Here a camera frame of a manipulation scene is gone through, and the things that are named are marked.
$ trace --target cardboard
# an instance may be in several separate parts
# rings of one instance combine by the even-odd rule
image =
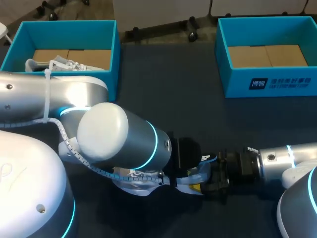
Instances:
[[[298,45],[266,46],[273,67],[308,66]]]
[[[69,50],[35,50],[33,60],[38,62],[49,62],[56,56],[67,58]]]
[[[272,67],[265,46],[228,47],[234,68]]]
[[[109,70],[111,50],[70,50],[67,59]]]

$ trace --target white cable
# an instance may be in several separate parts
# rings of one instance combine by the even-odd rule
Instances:
[[[48,123],[49,111],[50,111],[50,98],[51,98],[51,71],[46,68],[44,70],[45,74],[45,102],[44,102],[44,115],[43,123]]]
[[[64,129],[64,126],[62,125],[62,123],[55,119],[55,118],[48,118],[47,122],[51,122],[57,125],[60,135],[63,138],[63,141],[65,142],[67,148],[69,149],[69,151],[86,167],[88,167],[90,170],[96,172],[99,175],[102,175],[104,177],[107,177],[109,179],[114,179],[114,180],[118,180],[118,181],[151,181],[151,182],[157,182],[160,183],[162,182],[162,179],[160,178],[155,178],[152,176],[138,176],[138,177],[127,177],[127,176],[119,176],[117,174],[112,174],[112,173],[108,173],[104,170],[101,170],[93,165],[91,165],[83,156],[81,156],[81,154],[79,154],[76,150],[74,150],[72,148],[72,146],[69,144],[69,138],[66,134],[66,131]],[[21,127],[21,126],[28,126],[28,125],[33,125],[33,124],[40,124],[40,123],[44,123],[44,119],[35,119],[35,120],[31,120],[31,121],[27,121],[27,122],[20,122],[20,123],[4,123],[4,124],[0,124],[0,128],[13,128],[13,127]]]

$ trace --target box label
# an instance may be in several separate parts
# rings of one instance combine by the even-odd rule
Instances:
[[[251,80],[249,90],[265,89],[267,78],[253,78]]]
[[[271,80],[269,88],[307,88],[311,80],[311,78],[274,78]]]

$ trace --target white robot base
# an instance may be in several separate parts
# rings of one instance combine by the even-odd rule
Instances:
[[[75,200],[58,155],[27,136],[0,131],[0,140],[0,237],[75,237]]]

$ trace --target metal screw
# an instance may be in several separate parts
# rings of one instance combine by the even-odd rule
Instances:
[[[268,155],[268,156],[267,156],[267,159],[268,159],[268,160],[275,160],[275,155]]]

